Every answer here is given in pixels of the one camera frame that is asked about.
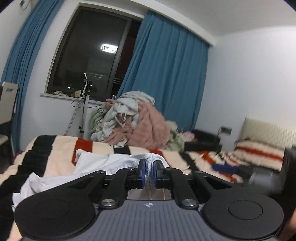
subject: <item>window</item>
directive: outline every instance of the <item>window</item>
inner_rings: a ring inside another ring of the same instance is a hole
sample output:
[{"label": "window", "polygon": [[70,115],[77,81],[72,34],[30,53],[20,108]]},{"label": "window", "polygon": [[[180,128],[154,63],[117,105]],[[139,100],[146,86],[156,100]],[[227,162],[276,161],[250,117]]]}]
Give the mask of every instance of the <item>window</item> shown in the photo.
[{"label": "window", "polygon": [[116,95],[127,71],[140,22],[115,13],[79,7],[50,73],[47,93],[71,96],[84,87],[84,73],[92,81],[91,99]]}]

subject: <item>white hose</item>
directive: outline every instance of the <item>white hose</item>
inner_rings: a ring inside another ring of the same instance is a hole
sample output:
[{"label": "white hose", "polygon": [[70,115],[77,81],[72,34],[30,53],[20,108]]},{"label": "white hose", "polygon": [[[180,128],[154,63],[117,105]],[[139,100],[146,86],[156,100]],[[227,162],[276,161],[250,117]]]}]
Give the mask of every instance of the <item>white hose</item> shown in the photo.
[{"label": "white hose", "polygon": [[66,130],[64,136],[66,136],[66,135],[68,134],[68,132],[69,132],[69,130],[70,130],[70,128],[71,128],[71,125],[72,125],[73,120],[74,120],[74,118],[75,118],[75,115],[76,115],[76,112],[77,112],[77,110],[78,110],[78,107],[79,107],[79,104],[80,104],[81,99],[82,99],[82,97],[80,96],[80,97],[79,97],[79,100],[78,100],[78,103],[77,103],[77,106],[75,107],[74,113],[73,113],[73,115],[72,115],[72,118],[71,118],[71,120],[70,120],[70,123],[69,123],[69,125],[68,125],[68,128],[67,128],[67,130]]}]

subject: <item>electrical outlet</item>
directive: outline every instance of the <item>electrical outlet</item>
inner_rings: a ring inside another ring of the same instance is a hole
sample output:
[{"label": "electrical outlet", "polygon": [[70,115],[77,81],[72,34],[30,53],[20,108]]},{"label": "electrical outlet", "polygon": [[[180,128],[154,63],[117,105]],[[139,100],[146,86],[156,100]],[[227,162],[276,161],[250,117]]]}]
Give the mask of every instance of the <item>electrical outlet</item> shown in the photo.
[{"label": "electrical outlet", "polygon": [[221,133],[225,133],[227,135],[231,135],[231,132],[232,132],[232,128],[221,126]]},{"label": "electrical outlet", "polygon": [[25,4],[25,1],[24,0],[21,0],[20,1],[20,6],[22,7],[24,4]]}]

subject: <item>gray platform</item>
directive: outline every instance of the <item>gray platform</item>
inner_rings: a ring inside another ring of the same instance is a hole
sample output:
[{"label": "gray platform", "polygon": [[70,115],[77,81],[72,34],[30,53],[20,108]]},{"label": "gray platform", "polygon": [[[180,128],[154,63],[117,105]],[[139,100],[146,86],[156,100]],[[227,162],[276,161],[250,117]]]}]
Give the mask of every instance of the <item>gray platform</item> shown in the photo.
[{"label": "gray platform", "polygon": [[172,201],[126,200],[113,210],[104,210],[95,223],[72,241],[226,241],[194,210],[184,210]]}]

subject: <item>metal screw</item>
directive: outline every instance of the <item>metal screw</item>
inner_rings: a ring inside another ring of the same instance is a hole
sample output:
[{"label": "metal screw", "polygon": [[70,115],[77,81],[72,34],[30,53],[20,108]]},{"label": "metal screw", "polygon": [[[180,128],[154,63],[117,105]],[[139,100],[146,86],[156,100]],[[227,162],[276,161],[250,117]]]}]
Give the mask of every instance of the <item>metal screw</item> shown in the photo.
[{"label": "metal screw", "polygon": [[197,204],[197,202],[191,198],[184,199],[182,204],[186,207],[192,207]]},{"label": "metal screw", "polygon": [[116,204],[115,200],[113,199],[110,199],[110,198],[107,198],[107,199],[104,199],[101,204],[105,207],[112,207]]}]

